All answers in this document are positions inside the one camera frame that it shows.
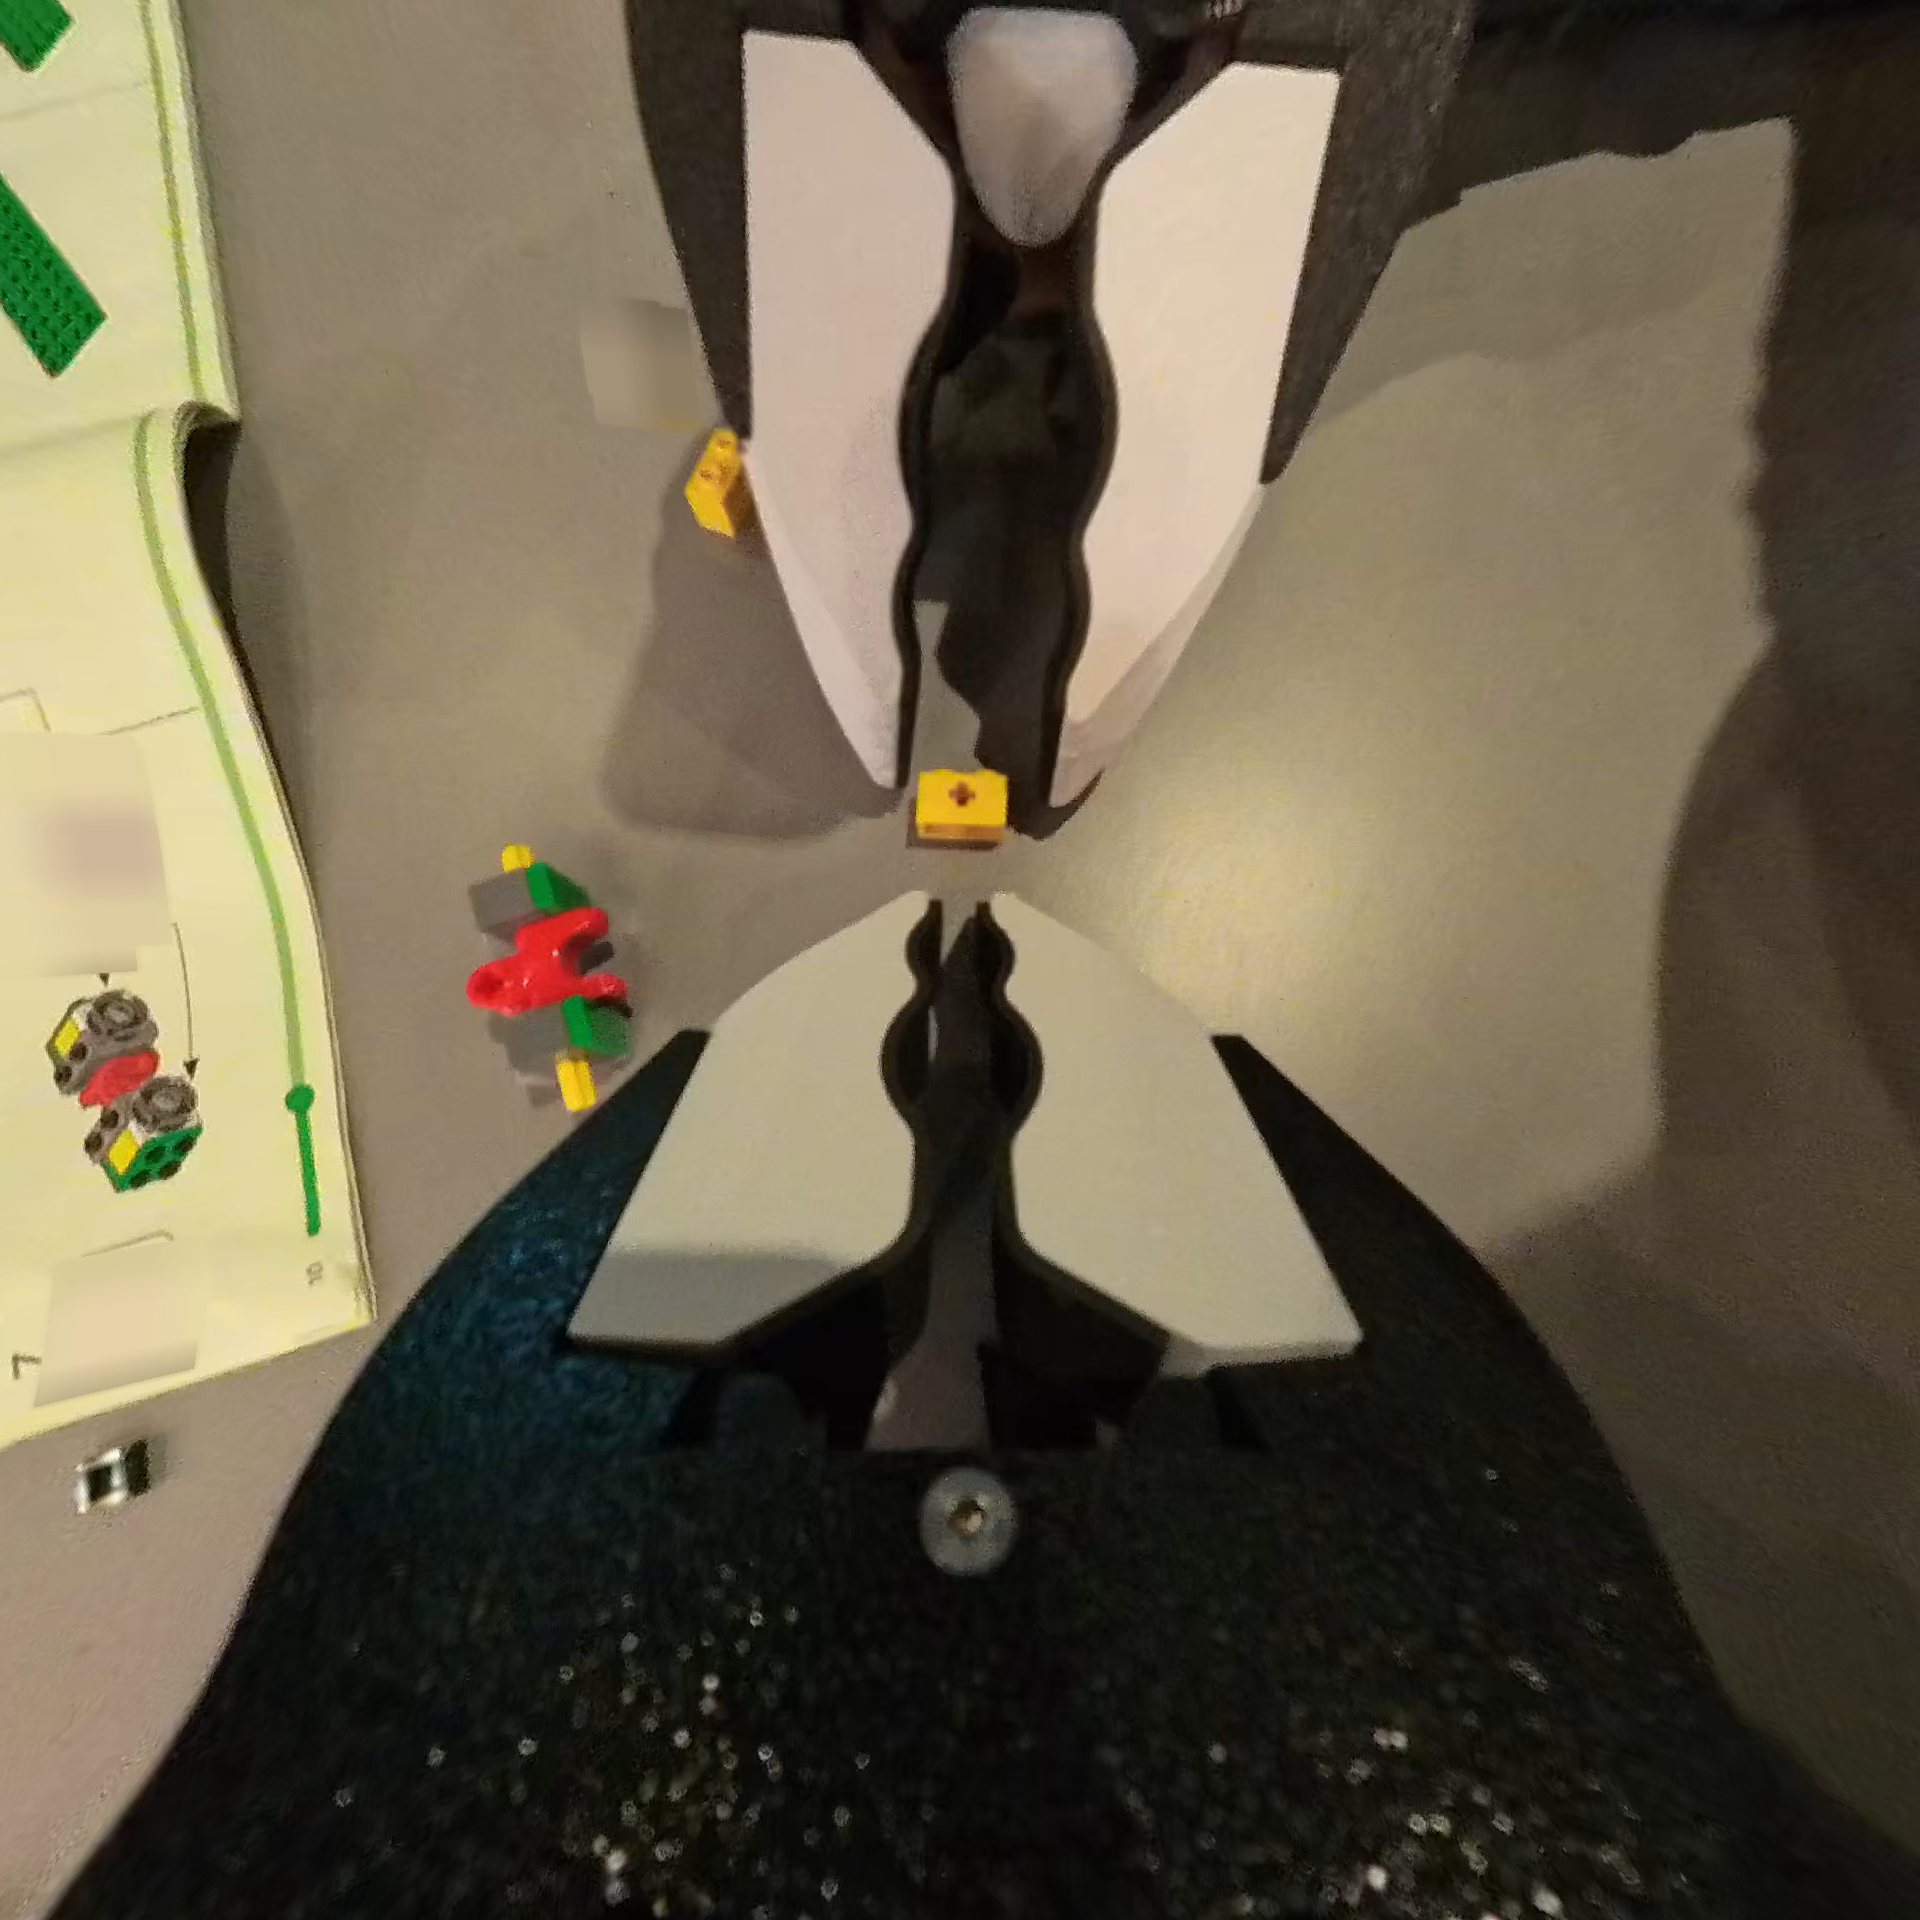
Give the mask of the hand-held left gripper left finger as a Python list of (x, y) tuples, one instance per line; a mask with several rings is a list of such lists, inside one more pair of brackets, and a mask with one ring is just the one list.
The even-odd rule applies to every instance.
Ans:
[(900, 893), (704, 1037), (568, 1328), (680, 1379), (665, 1447), (782, 1429), (903, 1452), (964, 1417), (928, 1346), (964, 1160), (946, 921)]

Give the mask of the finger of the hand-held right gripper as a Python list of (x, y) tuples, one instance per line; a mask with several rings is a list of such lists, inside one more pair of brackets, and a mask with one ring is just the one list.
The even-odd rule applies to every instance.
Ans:
[(1335, 111), (1331, 68), (1231, 61), (1097, 184), (1087, 311), (1111, 391), (1076, 540), (1087, 621), (1063, 677), (1055, 808), (1139, 730), (1262, 506)]
[(851, 41), (744, 41), (753, 497), (827, 708), (896, 788), (916, 703), (905, 404), (954, 280), (952, 167)]

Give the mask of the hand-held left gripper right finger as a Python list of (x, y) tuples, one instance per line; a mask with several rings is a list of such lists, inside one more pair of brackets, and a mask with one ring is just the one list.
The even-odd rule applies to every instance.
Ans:
[(1360, 1320), (1200, 1017), (1017, 896), (968, 936), (1004, 1115), (993, 1440), (1091, 1449), (1154, 1388), (1356, 1356)]

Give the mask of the yellow brick with cross hole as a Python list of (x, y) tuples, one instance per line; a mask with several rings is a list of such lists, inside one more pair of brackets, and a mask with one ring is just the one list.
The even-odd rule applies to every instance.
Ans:
[(976, 770), (927, 770), (920, 776), (913, 832), (930, 848), (996, 848), (1010, 826), (1010, 783)]

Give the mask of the yellow toy brick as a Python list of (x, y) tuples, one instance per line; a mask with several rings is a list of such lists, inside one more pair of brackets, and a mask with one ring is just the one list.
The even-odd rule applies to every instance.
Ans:
[(703, 531), (723, 540), (740, 540), (758, 522), (753, 479), (744, 445), (731, 427), (710, 434), (688, 474), (683, 498)]

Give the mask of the red green grey brick assembly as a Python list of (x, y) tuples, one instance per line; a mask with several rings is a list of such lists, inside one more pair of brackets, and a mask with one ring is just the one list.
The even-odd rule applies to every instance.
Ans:
[(466, 978), (516, 1074), (551, 1088), (569, 1115), (593, 1112), (602, 1080), (633, 1049), (633, 993), (616, 972), (603, 905), (531, 845), (511, 843), (470, 892), (490, 959)]

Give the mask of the brick instruction booklet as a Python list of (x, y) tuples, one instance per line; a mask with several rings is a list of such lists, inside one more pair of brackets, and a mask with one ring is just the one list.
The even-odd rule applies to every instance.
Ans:
[(4, 1449), (374, 1322), (320, 914), (187, 511), (184, 4), (4, 4)]

